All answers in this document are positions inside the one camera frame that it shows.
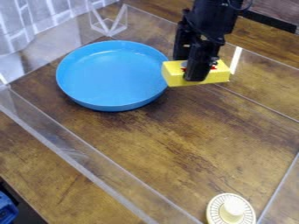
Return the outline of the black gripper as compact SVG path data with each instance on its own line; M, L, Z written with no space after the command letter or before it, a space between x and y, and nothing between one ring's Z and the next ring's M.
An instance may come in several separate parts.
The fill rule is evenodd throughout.
M212 66L218 63L219 51L226 45L224 36L232 33L243 1L195 0L192 7L182 10L172 58L187 60L183 75L187 81L204 81ZM206 37L206 43L191 46L196 35Z

